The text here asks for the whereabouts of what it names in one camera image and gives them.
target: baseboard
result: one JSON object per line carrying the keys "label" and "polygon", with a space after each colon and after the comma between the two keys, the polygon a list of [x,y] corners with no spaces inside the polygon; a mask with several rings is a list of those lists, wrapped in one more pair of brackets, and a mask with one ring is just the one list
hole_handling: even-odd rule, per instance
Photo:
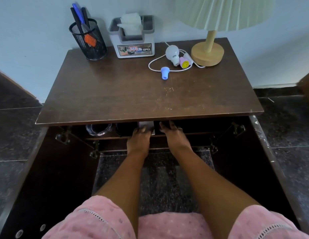
{"label": "baseboard", "polygon": [[12,80],[11,78],[9,78],[6,74],[2,73],[0,71],[0,76],[4,77],[5,79],[7,79],[8,81],[12,82],[14,85],[16,85],[18,88],[22,89],[23,91],[25,91],[27,94],[29,94],[31,97],[33,97],[34,99],[38,100],[36,96],[34,96],[31,92],[25,90],[23,87],[21,87],[18,83],[16,83],[14,80]]}
{"label": "baseboard", "polygon": [[289,83],[289,84],[277,84],[277,85],[255,85],[253,89],[265,89],[265,88],[284,88],[284,87],[293,87],[297,86],[296,83]]}

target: tissue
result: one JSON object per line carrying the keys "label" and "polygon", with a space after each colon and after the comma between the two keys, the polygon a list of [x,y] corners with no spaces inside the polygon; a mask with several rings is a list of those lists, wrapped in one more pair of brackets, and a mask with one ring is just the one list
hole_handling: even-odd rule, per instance
{"label": "tissue", "polygon": [[126,36],[142,35],[141,18],[138,13],[124,14],[120,20],[121,24],[117,24],[117,26],[124,29]]}

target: pink shorts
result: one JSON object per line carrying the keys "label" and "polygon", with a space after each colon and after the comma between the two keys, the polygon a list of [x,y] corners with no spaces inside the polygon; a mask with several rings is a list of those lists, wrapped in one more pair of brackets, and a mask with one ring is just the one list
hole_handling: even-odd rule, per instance
{"label": "pink shorts", "polygon": [[[125,213],[111,200],[93,196],[51,228],[43,239],[55,238],[136,238]],[[212,233],[198,213],[159,213],[139,218],[139,239],[207,238]],[[299,231],[283,215],[270,212],[260,205],[244,209],[236,219],[229,239],[294,239],[309,236]]]}

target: table lamp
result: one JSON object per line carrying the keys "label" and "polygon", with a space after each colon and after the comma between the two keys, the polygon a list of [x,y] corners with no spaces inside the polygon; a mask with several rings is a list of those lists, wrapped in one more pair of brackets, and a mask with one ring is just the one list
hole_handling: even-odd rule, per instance
{"label": "table lamp", "polygon": [[183,23],[208,31],[205,42],[192,47],[191,57],[202,66],[222,60],[224,49],[214,43],[217,31],[232,31],[266,21],[275,0],[176,0],[176,17]]}

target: open cabinet door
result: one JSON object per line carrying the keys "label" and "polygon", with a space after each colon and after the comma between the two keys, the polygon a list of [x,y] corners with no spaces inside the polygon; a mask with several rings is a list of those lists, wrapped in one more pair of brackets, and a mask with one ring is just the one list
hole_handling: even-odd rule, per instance
{"label": "open cabinet door", "polygon": [[43,128],[0,216],[0,238],[41,238],[91,196],[98,159],[94,148],[60,127]]}

